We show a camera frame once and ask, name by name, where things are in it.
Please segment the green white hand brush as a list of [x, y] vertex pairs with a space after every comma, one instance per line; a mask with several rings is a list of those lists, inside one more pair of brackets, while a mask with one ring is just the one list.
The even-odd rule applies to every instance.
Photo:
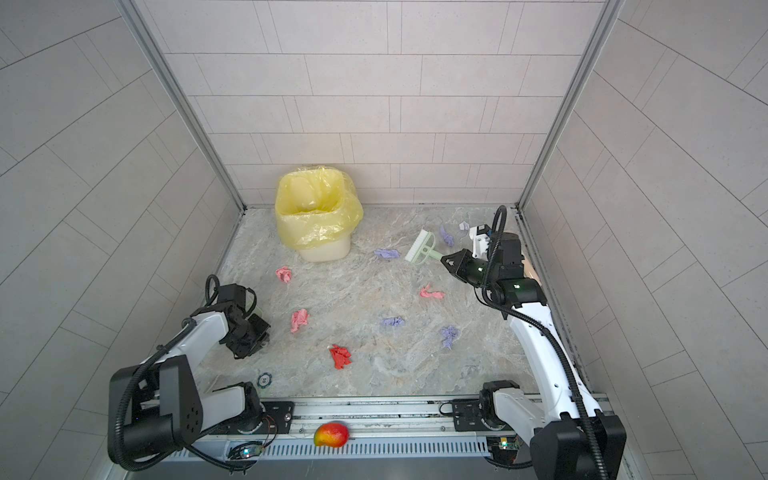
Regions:
[[416, 240], [405, 255], [405, 260], [421, 265], [428, 260], [440, 261], [443, 254], [436, 250], [436, 237], [433, 233], [421, 230]]

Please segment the pink paper scrap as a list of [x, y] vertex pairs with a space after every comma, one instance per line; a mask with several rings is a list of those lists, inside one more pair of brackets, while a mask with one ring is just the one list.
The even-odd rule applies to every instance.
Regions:
[[293, 277], [293, 272], [288, 267], [281, 267], [275, 271], [276, 276], [278, 279], [285, 284], [288, 284], [291, 282]]
[[306, 309], [300, 309], [295, 311], [291, 316], [291, 328], [292, 334], [297, 333], [301, 327], [307, 326], [309, 320], [309, 312]]
[[445, 298], [445, 293], [441, 291], [436, 291], [431, 289], [431, 285], [427, 284], [426, 286], [422, 287], [419, 296], [421, 298], [431, 298], [431, 299], [438, 299], [443, 300]]

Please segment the purple paper scrap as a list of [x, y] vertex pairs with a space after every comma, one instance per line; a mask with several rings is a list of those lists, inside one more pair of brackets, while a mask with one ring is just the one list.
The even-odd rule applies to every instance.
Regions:
[[454, 326], [446, 326], [440, 330], [440, 335], [442, 337], [443, 347], [447, 349], [452, 349], [453, 343], [456, 341], [456, 339], [460, 335], [460, 331], [458, 328]]
[[441, 236], [441, 238], [442, 238], [442, 240], [443, 240], [444, 244], [445, 244], [447, 247], [449, 247], [449, 248], [453, 248], [453, 247], [454, 247], [454, 244], [455, 244], [454, 238], [453, 238], [453, 236], [452, 236], [451, 234], [449, 234], [449, 233], [446, 231], [446, 229], [445, 229], [445, 227], [444, 227], [443, 225], [441, 225], [441, 226], [439, 227], [439, 233], [440, 233], [440, 236]]
[[391, 317], [382, 319], [380, 324], [383, 326], [399, 327], [405, 324], [405, 320], [402, 317]]
[[374, 254], [382, 259], [397, 259], [400, 257], [400, 253], [394, 249], [375, 249]]

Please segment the white bin yellow bag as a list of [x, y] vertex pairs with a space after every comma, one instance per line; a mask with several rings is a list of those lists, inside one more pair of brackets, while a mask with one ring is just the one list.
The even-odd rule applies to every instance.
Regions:
[[280, 178], [275, 198], [277, 232], [307, 262], [341, 260], [364, 216], [351, 177], [329, 166], [312, 166]]

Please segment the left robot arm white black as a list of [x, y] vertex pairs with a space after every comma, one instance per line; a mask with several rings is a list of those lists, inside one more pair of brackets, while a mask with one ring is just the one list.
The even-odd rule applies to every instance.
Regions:
[[[277, 437], [278, 425], [250, 382], [201, 394], [193, 371], [215, 346], [242, 360], [268, 341], [269, 323], [256, 312], [250, 287], [221, 284], [211, 274], [205, 303], [186, 317], [181, 330], [138, 365], [122, 368], [109, 381], [107, 448], [110, 460], [127, 471], [142, 471], [186, 450], [229, 473], [246, 473]], [[196, 447], [217, 429], [253, 433], [262, 441], [233, 448], [226, 459]]]

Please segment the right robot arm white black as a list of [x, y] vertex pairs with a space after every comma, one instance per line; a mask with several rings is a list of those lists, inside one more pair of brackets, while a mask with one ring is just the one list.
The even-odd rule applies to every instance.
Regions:
[[470, 285], [482, 305], [499, 312], [520, 341], [539, 388], [535, 403], [513, 382], [487, 382], [480, 394], [484, 421], [508, 425], [529, 448], [528, 466], [540, 479], [614, 479], [627, 434], [605, 414], [566, 353], [539, 281], [525, 273], [520, 237], [506, 231], [499, 206], [483, 253], [462, 249], [441, 258], [456, 279]]

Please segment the red paper scrap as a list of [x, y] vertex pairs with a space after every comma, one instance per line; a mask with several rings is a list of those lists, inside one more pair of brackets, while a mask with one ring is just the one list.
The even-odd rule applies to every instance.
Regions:
[[351, 353], [345, 347], [341, 347], [341, 346], [338, 346], [338, 345], [332, 345], [329, 348], [329, 352], [330, 352], [332, 360], [334, 362], [334, 367], [337, 370], [343, 370], [346, 365], [350, 365], [352, 363], [352, 361], [351, 361]]

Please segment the left circuit board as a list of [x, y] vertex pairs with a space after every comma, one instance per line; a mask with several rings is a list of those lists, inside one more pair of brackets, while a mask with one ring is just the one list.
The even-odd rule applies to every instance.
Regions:
[[264, 451], [264, 446], [261, 442], [245, 442], [232, 447], [227, 455], [227, 459], [230, 461], [248, 461], [259, 457]]

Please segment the circuit board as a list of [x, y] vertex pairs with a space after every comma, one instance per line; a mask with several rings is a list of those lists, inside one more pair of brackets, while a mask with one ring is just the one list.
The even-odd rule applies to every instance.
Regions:
[[517, 460], [520, 446], [514, 437], [486, 438], [490, 459], [499, 464], [514, 464]]
[[264, 451], [264, 446], [261, 442], [245, 442], [232, 447], [227, 455], [227, 459], [230, 461], [248, 461], [259, 457]]

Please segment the red yellow mango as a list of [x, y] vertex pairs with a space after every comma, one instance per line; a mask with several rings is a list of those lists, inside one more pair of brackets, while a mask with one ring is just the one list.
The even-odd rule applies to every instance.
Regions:
[[343, 423], [330, 422], [317, 428], [313, 443], [316, 447], [338, 449], [343, 447], [350, 438], [348, 427]]

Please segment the right circuit board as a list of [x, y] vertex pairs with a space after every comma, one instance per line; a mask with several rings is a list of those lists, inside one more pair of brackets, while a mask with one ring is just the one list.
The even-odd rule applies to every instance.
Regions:
[[520, 446], [514, 437], [486, 438], [490, 459], [499, 464], [514, 464], [517, 460]]

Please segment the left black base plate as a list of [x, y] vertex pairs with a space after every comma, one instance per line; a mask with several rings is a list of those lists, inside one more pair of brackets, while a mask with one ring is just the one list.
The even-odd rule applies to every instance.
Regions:
[[243, 435], [284, 435], [290, 433], [295, 404], [289, 401], [266, 401], [249, 408], [239, 420], [235, 432]]

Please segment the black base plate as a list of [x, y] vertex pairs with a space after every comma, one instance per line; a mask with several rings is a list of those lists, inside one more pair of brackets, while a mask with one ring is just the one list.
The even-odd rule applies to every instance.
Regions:
[[452, 400], [451, 417], [457, 432], [490, 432], [494, 431], [484, 418], [482, 403], [479, 399]]
[[290, 433], [295, 404], [289, 401], [266, 401], [249, 408], [239, 420], [235, 432], [243, 435], [284, 435]]

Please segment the aluminium rail frame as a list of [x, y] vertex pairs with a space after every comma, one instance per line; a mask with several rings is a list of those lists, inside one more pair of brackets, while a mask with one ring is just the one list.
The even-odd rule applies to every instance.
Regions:
[[[289, 401], [295, 404], [289, 434], [277, 435], [274, 442], [257, 458], [268, 460], [314, 459], [383, 459], [383, 458], [459, 458], [479, 457], [505, 470], [534, 469], [528, 466], [529, 448], [506, 424], [490, 432], [457, 432], [451, 417], [452, 400], [480, 399], [475, 396], [438, 397], [348, 397], [295, 398], [266, 401]], [[350, 432], [341, 448], [316, 447], [317, 428], [325, 423], [345, 424]], [[486, 438], [514, 437], [520, 450], [514, 464], [499, 464], [490, 459]], [[262, 435], [243, 435], [234, 430], [217, 429], [199, 439], [196, 447], [219, 459], [229, 450], [250, 441], [262, 441]], [[165, 460], [200, 459], [186, 450], [173, 453]]]

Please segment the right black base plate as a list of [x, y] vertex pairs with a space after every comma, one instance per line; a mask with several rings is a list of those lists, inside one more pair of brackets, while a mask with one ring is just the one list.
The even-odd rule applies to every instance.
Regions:
[[494, 431], [484, 418], [482, 403], [479, 399], [452, 400], [451, 417], [457, 432], [490, 432]]

